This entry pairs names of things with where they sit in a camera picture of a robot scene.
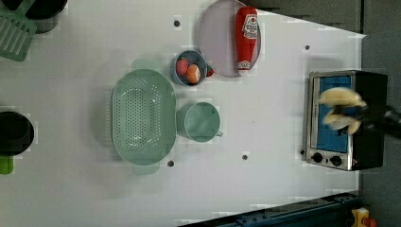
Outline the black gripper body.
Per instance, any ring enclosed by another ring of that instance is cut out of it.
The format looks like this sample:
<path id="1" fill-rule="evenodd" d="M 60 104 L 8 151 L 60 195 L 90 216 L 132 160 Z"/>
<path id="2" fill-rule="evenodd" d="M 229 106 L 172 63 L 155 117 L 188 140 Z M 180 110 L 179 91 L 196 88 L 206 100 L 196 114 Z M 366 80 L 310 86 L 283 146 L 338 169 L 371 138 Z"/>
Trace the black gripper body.
<path id="1" fill-rule="evenodd" d="M 401 138 L 401 114 L 392 106 L 387 105 L 384 113 L 379 114 L 373 114 L 370 107 L 364 107 L 360 111 L 359 119 L 364 129 Z"/>

